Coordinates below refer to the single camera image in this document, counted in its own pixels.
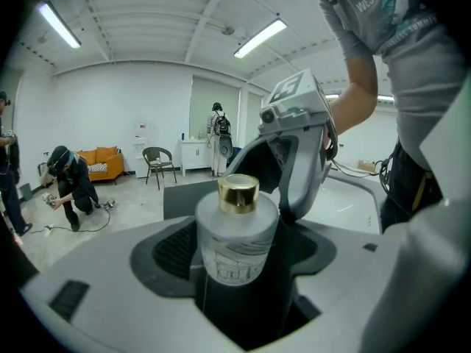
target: floor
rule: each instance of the floor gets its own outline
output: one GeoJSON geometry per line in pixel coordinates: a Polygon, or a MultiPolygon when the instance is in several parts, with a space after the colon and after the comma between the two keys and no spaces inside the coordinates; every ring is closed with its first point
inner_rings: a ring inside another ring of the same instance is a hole
{"type": "MultiPolygon", "coordinates": [[[[98,235],[106,235],[125,229],[132,229],[144,224],[163,220],[163,189],[175,185],[187,185],[191,183],[206,182],[211,180],[210,171],[187,171],[182,177],[177,171],[177,184],[173,174],[165,173],[165,179],[159,175],[160,190],[153,174],[146,185],[146,179],[136,179],[134,176],[121,176],[115,185],[113,182],[96,183],[96,192],[100,202],[110,198],[115,199],[116,205],[110,211],[110,223],[99,232],[71,232],[64,229],[53,229],[50,236],[47,231],[37,232],[45,226],[54,224],[57,227],[68,227],[70,224],[65,218],[63,209],[53,211],[43,200],[43,192],[38,192],[32,200],[22,203],[23,217],[27,222],[34,224],[30,232],[21,237],[22,249],[39,271],[43,271],[52,263],[70,252],[81,243],[98,235]]],[[[49,187],[44,192],[57,195],[55,186],[49,187]]],[[[106,224],[108,214],[104,210],[95,210],[92,215],[86,216],[78,210],[80,230],[98,229],[106,224]]]]}

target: bottle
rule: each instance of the bottle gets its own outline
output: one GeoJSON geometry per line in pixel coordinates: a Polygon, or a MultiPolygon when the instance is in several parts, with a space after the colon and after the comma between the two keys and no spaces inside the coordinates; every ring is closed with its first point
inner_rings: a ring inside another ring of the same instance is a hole
{"type": "Polygon", "coordinates": [[[253,176],[231,174],[196,206],[206,271],[223,285],[241,286],[262,272],[278,223],[275,203],[259,194],[253,176]]]}

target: orange sofa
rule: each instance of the orange sofa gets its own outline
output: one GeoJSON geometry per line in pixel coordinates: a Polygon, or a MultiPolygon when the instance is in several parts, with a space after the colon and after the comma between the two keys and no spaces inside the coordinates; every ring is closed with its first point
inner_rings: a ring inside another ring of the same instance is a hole
{"type": "Polygon", "coordinates": [[[77,154],[87,162],[91,181],[114,180],[116,184],[116,178],[124,172],[123,154],[116,146],[99,146],[95,150],[78,151],[77,154]]]}

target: black cap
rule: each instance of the black cap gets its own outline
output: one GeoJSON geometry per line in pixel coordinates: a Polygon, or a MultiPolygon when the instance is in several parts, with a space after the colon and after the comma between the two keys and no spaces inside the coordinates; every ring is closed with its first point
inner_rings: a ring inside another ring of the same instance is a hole
{"type": "Polygon", "coordinates": [[[62,171],[67,165],[69,150],[64,145],[59,145],[51,154],[48,165],[54,167],[56,171],[62,171]]]}

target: person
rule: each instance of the person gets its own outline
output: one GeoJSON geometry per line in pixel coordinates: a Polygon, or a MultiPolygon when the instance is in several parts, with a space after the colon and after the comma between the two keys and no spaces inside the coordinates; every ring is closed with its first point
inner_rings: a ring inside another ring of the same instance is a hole
{"type": "Polygon", "coordinates": [[[222,106],[219,102],[213,104],[213,109],[208,115],[206,130],[208,132],[208,148],[210,149],[211,172],[214,176],[220,177],[227,166],[227,158],[224,157],[219,150],[219,140],[216,134],[216,122],[218,118],[225,116],[222,106]]]}
{"type": "Polygon", "coordinates": [[[65,146],[58,146],[47,162],[48,169],[44,171],[41,183],[45,185],[47,174],[57,177],[59,198],[52,201],[53,209],[64,206],[65,216],[75,232],[80,228],[79,217],[72,208],[74,200],[78,210],[87,215],[93,213],[93,204],[98,204],[95,187],[88,176],[86,161],[78,154],[68,150],[65,146]]]}
{"type": "Polygon", "coordinates": [[[392,154],[383,229],[442,198],[419,145],[445,114],[466,76],[465,59],[420,0],[320,0],[347,66],[347,89],[331,104],[338,134],[365,121],[378,101],[373,55],[389,67],[399,139],[392,154]]]}
{"type": "Polygon", "coordinates": [[[13,225],[18,236],[24,235],[32,228],[32,224],[27,224],[21,215],[20,200],[18,199],[18,191],[16,190],[16,183],[13,177],[13,172],[10,168],[10,163],[7,156],[6,145],[14,144],[16,137],[4,137],[1,131],[1,116],[5,110],[7,103],[7,94],[0,91],[0,191],[1,199],[5,206],[8,218],[13,225]]]}

